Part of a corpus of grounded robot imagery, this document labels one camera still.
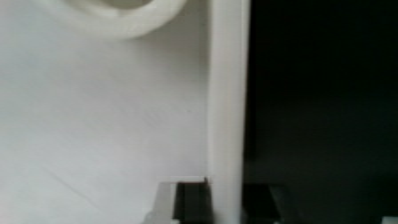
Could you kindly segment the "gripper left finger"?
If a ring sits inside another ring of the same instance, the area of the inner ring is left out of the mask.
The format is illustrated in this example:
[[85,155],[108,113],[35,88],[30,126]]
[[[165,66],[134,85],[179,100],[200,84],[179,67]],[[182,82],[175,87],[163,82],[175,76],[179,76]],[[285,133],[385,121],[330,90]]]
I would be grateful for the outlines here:
[[213,224],[211,186],[202,176],[166,177],[142,224]]

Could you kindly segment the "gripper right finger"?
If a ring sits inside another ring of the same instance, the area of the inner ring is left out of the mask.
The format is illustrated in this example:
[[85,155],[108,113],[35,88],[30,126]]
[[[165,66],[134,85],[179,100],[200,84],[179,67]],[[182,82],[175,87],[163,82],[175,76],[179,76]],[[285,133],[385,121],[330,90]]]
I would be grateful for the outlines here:
[[241,207],[245,224],[289,224],[284,189],[280,185],[243,185]]

